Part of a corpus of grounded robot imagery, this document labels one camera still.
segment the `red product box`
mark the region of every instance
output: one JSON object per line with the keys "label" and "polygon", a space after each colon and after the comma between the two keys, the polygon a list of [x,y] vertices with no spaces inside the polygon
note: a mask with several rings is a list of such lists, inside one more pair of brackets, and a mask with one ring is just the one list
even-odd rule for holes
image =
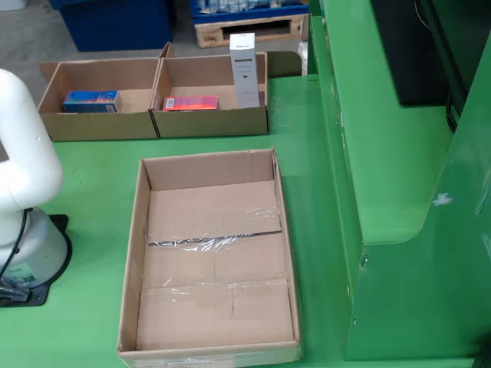
{"label": "red product box", "polygon": [[163,110],[218,110],[218,96],[166,97]]}

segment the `blue product box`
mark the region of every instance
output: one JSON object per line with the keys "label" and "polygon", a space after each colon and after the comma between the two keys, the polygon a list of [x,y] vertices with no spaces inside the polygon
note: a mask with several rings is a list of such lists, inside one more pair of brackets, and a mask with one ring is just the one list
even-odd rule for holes
{"label": "blue product box", "polygon": [[118,113],[122,109],[117,90],[71,90],[63,106],[67,113]]}

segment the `blue crate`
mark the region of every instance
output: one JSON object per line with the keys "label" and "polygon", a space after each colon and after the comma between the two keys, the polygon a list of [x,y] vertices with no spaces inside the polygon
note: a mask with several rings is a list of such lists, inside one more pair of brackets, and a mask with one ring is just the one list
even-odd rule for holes
{"label": "blue crate", "polygon": [[[244,19],[282,17],[285,15],[308,13],[308,5],[300,4],[300,2],[296,2],[295,0],[282,0],[281,7],[271,8],[270,5],[275,2],[280,2],[280,0],[229,0],[229,9],[227,9],[226,6],[222,7],[219,5],[220,0],[204,0],[204,2],[200,0],[189,0],[191,15],[195,25],[217,21],[241,21]],[[202,13],[201,5],[203,4],[212,11],[210,14]]]}
{"label": "blue crate", "polygon": [[163,48],[172,41],[172,0],[50,0],[79,51]]}

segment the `concrete floor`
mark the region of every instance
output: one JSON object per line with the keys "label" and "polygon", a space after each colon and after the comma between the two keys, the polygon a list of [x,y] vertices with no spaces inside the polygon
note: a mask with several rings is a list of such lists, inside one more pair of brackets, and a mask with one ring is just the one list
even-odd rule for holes
{"label": "concrete floor", "polygon": [[[200,49],[191,22],[189,2],[175,0],[176,56],[228,54],[228,48]],[[260,42],[258,51],[297,51],[299,39]],[[28,86],[36,103],[46,88],[38,65],[43,61],[90,60],[101,58],[153,57],[160,50],[78,52],[63,19],[48,0],[31,0],[19,11],[0,12],[0,68],[17,74]]]}

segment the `empty cardboard box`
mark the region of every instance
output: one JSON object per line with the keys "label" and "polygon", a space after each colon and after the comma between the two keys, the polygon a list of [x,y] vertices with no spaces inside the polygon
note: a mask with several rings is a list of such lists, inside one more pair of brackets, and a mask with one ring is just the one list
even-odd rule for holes
{"label": "empty cardboard box", "polygon": [[[133,58],[53,63],[39,113],[54,141],[136,140],[158,138],[150,109],[160,58]],[[66,113],[63,102],[71,90],[118,90],[123,104],[119,113]]]}
{"label": "empty cardboard box", "polygon": [[229,55],[165,57],[157,77],[155,99],[165,97],[218,96],[212,111],[162,111],[152,114],[161,137],[244,136],[267,134],[268,55],[256,53],[259,107],[239,109]]}
{"label": "empty cardboard box", "polygon": [[140,162],[117,352],[129,367],[299,358],[273,149]]}

